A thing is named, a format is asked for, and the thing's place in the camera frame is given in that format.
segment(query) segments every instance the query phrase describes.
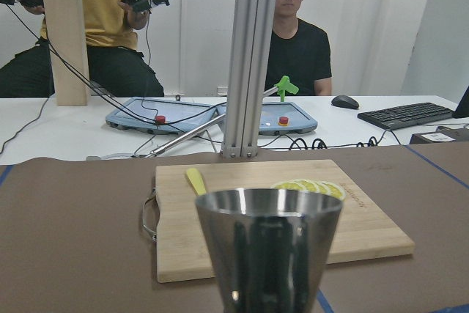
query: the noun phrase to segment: brown table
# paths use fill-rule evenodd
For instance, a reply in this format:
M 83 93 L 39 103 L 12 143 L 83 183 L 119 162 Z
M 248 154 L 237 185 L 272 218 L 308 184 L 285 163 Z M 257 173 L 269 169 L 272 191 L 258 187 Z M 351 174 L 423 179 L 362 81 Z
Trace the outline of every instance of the brown table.
M 468 142 L 413 148 L 467 180 Z M 329 265 L 321 290 L 335 312 L 469 303 L 464 185 L 402 146 L 262 151 L 255 160 L 286 159 L 332 159 L 416 242 L 413 256 Z M 214 279 L 156 282 L 141 206 L 157 165 L 223 161 L 201 153 L 14 166 L 0 185 L 0 312 L 222 312 Z

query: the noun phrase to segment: neck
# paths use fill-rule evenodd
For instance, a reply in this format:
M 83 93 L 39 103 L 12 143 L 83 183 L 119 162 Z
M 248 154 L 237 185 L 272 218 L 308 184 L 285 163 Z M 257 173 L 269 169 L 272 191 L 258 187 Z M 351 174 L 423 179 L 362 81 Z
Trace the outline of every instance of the neck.
M 290 16 L 288 18 L 274 17 L 272 30 L 280 38 L 288 40 L 295 36 L 296 31 L 298 30 L 298 19 L 296 16 Z

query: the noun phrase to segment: blue tape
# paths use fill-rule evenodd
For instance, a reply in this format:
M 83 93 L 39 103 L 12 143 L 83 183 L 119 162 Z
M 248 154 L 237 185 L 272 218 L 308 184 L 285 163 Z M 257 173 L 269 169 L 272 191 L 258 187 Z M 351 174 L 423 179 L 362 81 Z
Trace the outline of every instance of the blue tape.
M 8 165 L 0 175 L 0 187 L 3 182 L 7 179 L 8 174 L 12 171 L 13 165 Z
M 417 152 L 416 150 L 413 150 L 412 148 L 410 148 L 409 146 L 404 146 L 406 147 L 409 151 L 411 151 L 412 153 L 418 155 L 420 158 L 424 159 L 427 163 L 429 163 L 430 165 L 434 166 L 435 168 L 437 168 L 438 170 L 440 170 L 442 173 L 448 175 L 451 179 L 453 179 L 454 181 L 456 181 L 457 183 L 463 185 L 464 187 L 466 187 L 468 190 L 469 190 L 469 185 L 467 183 L 465 183 L 464 181 L 462 181 L 461 179 L 458 179 L 457 177 L 455 177 L 452 173 L 450 172 L 447 172 L 445 169 L 443 169 L 441 166 L 438 166 L 437 164 L 433 163 L 430 159 L 428 159 L 427 157 L 425 157 L 424 155 L 420 154 L 419 152 Z
M 324 313 L 334 313 L 334 310 L 332 310 L 332 307 L 330 306 L 327 298 L 324 296 L 321 290 L 317 290 L 316 299 L 320 303 Z
M 434 311 L 432 313 L 469 313 L 469 304 L 452 308 L 444 308 L 439 311 Z

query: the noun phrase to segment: keyboard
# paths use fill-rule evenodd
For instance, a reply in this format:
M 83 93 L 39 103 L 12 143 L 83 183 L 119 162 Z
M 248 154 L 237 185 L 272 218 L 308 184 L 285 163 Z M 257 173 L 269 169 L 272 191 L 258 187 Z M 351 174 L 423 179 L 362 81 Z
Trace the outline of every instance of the keyboard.
M 385 130 L 397 130 L 427 124 L 428 122 L 450 119 L 453 117 L 451 109 L 434 103 L 417 103 L 406 106 L 395 106 L 383 110 L 359 113 L 357 118 Z

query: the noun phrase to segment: wooden plank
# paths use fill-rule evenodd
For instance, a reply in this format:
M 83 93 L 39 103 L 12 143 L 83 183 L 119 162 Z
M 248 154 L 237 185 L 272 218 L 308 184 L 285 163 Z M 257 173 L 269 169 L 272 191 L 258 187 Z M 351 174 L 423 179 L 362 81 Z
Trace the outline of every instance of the wooden plank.
M 82 0 L 44 0 L 48 38 L 59 55 L 89 81 Z M 58 106 L 85 106 L 89 89 L 51 53 Z
M 414 242 L 333 162 L 268 161 L 158 166 L 156 185 L 160 221 L 157 227 L 159 282 L 213 276 L 194 205 L 195 192 L 185 170 L 196 167 L 208 192 L 269 188 L 283 180 L 327 180 L 347 192 L 328 263 L 412 254 Z

